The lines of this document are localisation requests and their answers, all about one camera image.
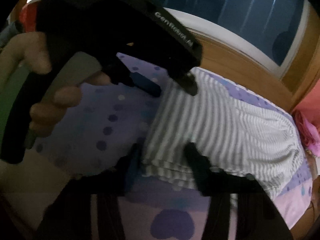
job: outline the grip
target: grip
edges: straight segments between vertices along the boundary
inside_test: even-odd
[[[52,70],[46,75],[28,74],[22,66],[12,74],[0,95],[1,106],[7,106],[0,122],[0,158],[8,163],[20,163],[25,146],[30,148],[34,142],[35,137],[30,138],[28,133],[31,106],[50,101],[57,89],[78,85],[101,70],[97,59],[84,52],[75,53],[75,46],[63,38],[47,34],[47,47]],[[28,145],[24,145],[27,134]]]

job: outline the bed sheet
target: bed sheet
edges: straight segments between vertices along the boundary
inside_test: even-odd
[[[164,69],[118,54],[131,71],[137,71],[164,90]],[[219,75],[208,75],[223,84],[229,94],[249,104],[292,117],[254,92]],[[67,111],[48,138],[38,138],[35,150],[68,174],[93,175],[116,164],[135,142],[143,142],[161,98],[137,89],[82,85],[83,100]],[[306,160],[275,199],[275,205],[291,228],[311,200],[312,178]],[[127,239],[200,239],[209,198],[198,191],[173,186],[156,178],[137,177],[132,191],[119,198]],[[231,210],[229,239],[234,239],[236,211]]]

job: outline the striped fabric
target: striped fabric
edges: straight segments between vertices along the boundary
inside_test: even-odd
[[[275,111],[232,98],[207,72],[192,72],[199,85],[194,97],[168,82],[145,143],[145,175],[195,188],[183,157],[192,141],[213,166],[253,174],[274,199],[303,161],[295,126]]]

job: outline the finger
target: finger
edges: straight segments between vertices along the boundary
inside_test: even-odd
[[[0,54],[0,92],[23,59],[31,66],[31,71],[38,74],[50,72],[51,64],[44,33],[19,34],[14,36],[4,47]]]
[[[47,137],[51,135],[54,125],[43,125],[37,122],[31,122],[29,128],[33,130],[38,137]]]
[[[98,72],[88,78],[85,82],[95,86],[106,86],[111,84],[111,79],[107,74]]]
[[[30,108],[31,119],[42,125],[54,125],[60,122],[67,109],[48,103],[36,103]]]
[[[60,107],[74,107],[80,104],[81,89],[78,87],[63,87],[55,92],[53,103]]]
[[[20,46],[24,49],[24,60],[31,67],[31,71],[38,74],[47,74],[51,71],[51,62],[47,50],[46,36],[42,32],[31,32],[29,41],[20,37]]]

